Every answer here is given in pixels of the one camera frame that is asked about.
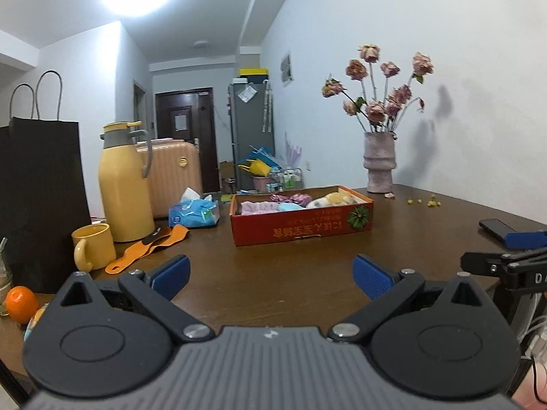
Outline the person's right hand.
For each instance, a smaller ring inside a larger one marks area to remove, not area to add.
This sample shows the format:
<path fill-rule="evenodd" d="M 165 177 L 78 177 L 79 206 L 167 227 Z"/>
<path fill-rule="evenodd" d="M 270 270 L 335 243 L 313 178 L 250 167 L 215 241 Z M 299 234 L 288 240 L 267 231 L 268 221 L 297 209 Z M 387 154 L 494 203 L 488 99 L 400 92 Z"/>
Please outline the person's right hand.
<path fill-rule="evenodd" d="M 546 367 L 543 364 L 535 364 L 518 386 L 512 396 L 512 400 L 523 409 L 546 410 Z"/>

